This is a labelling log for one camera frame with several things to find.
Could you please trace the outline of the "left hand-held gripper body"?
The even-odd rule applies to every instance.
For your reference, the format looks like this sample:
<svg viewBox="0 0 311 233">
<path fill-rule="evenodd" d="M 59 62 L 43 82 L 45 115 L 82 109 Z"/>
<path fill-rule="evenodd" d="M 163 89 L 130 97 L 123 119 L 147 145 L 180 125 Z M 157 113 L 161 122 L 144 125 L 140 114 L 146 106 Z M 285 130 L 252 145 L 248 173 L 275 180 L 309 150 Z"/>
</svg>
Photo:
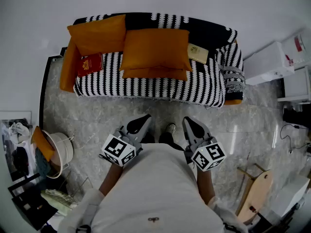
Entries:
<svg viewBox="0 0 311 233">
<path fill-rule="evenodd" d="M 116 129 L 106 139 L 102 153 L 99 154 L 104 159 L 118 166 L 125 166 L 142 151 L 141 143 L 130 134 L 125 134 L 121 129 Z"/>
</svg>

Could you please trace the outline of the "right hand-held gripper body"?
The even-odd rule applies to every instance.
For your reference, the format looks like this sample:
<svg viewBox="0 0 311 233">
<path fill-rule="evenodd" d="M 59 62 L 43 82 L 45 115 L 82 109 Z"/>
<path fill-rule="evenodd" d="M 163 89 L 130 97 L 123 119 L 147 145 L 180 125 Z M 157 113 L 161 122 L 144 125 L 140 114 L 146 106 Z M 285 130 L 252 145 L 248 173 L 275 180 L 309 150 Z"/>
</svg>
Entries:
<svg viewBox="0 0 311 233">
<path fill-rule="evenodd" d="M 187 146 L 184 155 L 187 164 L 194 163 L 201 171 L 217 167 L 226 158 L 221 142 L 218 142 L 214 136 L 201 143 Z"/>
</svg>

